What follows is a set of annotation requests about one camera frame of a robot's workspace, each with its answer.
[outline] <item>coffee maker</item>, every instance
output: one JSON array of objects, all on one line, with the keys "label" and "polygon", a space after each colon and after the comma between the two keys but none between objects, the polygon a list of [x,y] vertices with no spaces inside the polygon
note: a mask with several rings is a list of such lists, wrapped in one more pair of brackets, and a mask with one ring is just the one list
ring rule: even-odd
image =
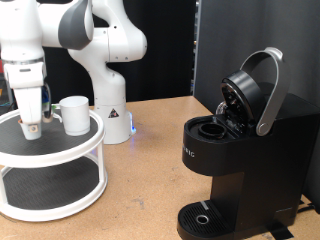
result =
[{"label": "coffee maker", "polygon": [[[250,75],[267,58],[276,66],[275,84],[258,84]],[[209,200],[180,210],[182,239],[238,240],[268,231],[277,239],[290,237],[320,110],[287,93],[289,84],[280,50],[255,52],[222,80],[225,101],[217,114],[185,124],[183,163],[213,179]]]}]

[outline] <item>warning label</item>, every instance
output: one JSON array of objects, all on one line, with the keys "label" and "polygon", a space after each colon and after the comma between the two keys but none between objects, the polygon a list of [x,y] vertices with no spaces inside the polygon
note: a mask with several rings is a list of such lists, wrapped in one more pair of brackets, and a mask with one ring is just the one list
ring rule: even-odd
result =
[{"label": "warning label", "polygon": [[119,114],[113,108],[111,113],[109,114],[109,118],[115,118],[115,117],[119,117]]}]

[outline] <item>round tray stand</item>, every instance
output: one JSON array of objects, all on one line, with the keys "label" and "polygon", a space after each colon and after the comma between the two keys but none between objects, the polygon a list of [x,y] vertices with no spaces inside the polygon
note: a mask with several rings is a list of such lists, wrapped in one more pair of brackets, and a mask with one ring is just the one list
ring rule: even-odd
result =
[{"label": "round tray stand", "polygon": [[[19,116],[19,110],[12,111],[0,117],[0,124]],[[73,215],[94,203],[107,186],[107,172],[104,166],[103,138],[105,135],[102,119],[90,110],[90,117],[97,123],[97,132],[86,142],[61,152],[37,156],[12,155],[0,152],[0,164],[4,167],[0,172],[0,211],[14,219],[31,222],[50,221]],[[91,152],[97,148],[97,156]],[[99,180],[89,194],[65,206],[52,209],[29,210],[11,206],[8,203],[6,186],[3,178],[15,168],[45,168],[71,162],[79,157],[86,157],[98,166]]]}]

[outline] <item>drip tray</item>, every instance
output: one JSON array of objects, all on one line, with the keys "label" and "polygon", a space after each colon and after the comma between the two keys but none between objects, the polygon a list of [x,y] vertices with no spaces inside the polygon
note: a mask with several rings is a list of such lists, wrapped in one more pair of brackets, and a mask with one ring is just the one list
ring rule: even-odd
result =
[{"label": "drip tray", "polygon": [[178,216],[178,232],[184,240],[233,239],[233,231],[210,200],[182,208]]},{"label": "drip tray", "polygon": [[95,162],[81,157],[45,168],[12,168],[3,177],[8,204],[26,210],[48,210],[76,202],[99,184]]}]

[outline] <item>wooden table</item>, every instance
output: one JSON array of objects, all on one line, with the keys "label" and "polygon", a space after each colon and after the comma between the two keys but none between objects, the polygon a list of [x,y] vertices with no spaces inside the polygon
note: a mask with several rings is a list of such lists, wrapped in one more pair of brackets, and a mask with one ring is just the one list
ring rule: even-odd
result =
[{"label": "wooden table", "polygon": [[[61,220],[28,223],[0,216],[0,239],[179,240],[179,210],[210,196],[211,177],[181,160],[184,123],[211,113],[193,97],[128,103],[137,133],[105,145],[106,191],[84,211]],[[320,216],[298,215],[290,231],[299,240],[319,239]],[[271,240],[270,233],[252,237]]]}]

